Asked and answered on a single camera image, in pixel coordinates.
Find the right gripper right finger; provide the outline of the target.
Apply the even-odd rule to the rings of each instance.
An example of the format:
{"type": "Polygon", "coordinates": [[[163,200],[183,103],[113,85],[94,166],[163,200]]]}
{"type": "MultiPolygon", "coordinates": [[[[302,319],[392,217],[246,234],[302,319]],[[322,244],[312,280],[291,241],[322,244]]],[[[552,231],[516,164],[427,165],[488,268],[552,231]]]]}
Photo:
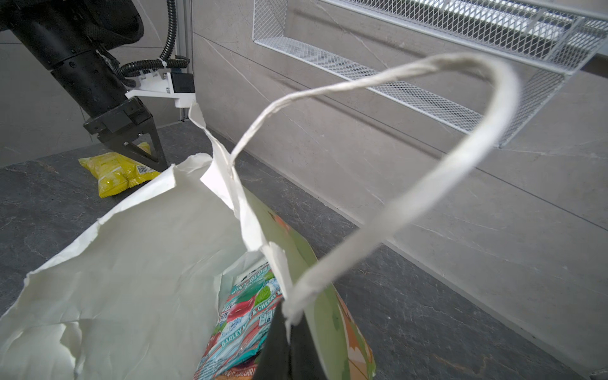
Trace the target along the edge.
{"type": "Polygon", "coordinates": [[[289,379],[326,380],[308,324],[300,322],[291,329],[289,379]]]}

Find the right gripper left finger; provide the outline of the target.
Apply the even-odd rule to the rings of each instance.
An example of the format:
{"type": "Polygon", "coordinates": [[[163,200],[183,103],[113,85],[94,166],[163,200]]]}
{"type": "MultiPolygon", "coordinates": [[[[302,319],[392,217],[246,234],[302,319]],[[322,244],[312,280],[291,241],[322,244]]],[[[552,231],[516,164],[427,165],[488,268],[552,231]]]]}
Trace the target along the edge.
{"type": "Polygon", "coordinates": [[[269,332],[259,356],[253,380],[288,380],[290,375],[290,345],[287,338],[283,304],[275,308],[269,332]]]}

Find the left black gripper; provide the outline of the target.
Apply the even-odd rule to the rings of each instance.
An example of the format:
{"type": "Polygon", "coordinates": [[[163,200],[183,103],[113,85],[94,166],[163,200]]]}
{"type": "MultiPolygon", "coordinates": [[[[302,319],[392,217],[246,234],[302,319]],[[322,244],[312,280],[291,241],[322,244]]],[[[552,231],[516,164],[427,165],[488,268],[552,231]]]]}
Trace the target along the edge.
{"type": "Polygon", "coordinates": [[[114,109],[91,117],[84,123],[85,130],[95,135],[110,150],[137,163],[163,172],[169,167],[154,118],[137,97],[129,98],[114,109]],[[149,137],[150,152],[136,144],[149,137]]]}

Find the yellow snack packet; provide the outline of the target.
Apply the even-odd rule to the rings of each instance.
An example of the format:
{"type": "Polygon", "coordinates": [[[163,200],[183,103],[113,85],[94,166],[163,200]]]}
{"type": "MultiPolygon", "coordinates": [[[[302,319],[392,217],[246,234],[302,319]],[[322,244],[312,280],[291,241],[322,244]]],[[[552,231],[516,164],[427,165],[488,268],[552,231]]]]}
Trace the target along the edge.
{"type": "Polygon", "coordinates": [[[98,181],[98,195],[102,199],[152,181],[160,175],[160,172],[115,152],[79,158],[79,164],[98,181]]]}

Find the floral paper bag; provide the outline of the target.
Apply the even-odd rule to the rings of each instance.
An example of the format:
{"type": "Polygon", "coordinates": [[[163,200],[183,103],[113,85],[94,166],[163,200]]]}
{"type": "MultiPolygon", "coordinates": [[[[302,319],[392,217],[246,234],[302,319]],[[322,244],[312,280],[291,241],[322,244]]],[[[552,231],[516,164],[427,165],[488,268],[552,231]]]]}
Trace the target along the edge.
{"type": "Polygon", "coordinates": [[[270,104],[232,150],[197,154],[128,196],[30,272],[1,318],[4,379],[194,379],[235,280],[264,261],[291,329],[308,324],[326,379],[372,379],[373,352],[334,282],[432,209],[497,144],[519,105],[512,67],[434,55],[270,104]],[[408,192],[323,257],[243,185],[239,154],[264,122],[306,98],[476,68],[493,92],[481,121],[408,192]]]}

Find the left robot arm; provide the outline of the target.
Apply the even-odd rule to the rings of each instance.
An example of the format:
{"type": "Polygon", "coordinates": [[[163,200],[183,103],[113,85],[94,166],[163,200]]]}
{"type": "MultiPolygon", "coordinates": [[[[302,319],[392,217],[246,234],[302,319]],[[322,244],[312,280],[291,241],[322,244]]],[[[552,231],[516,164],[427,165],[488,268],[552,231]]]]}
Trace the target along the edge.
{"type": "Polygon", "coordinates": [[[131,1],[3,1],[11,31],[89,115],[83,127],[110,150],[162,172],[168,163],[143,98],[196,101],[189,58],[175,54],[178,9],[166,3],[168,30],[159,57],[122,64],[111,50],[138,42],[142,17],[131,1]]]}

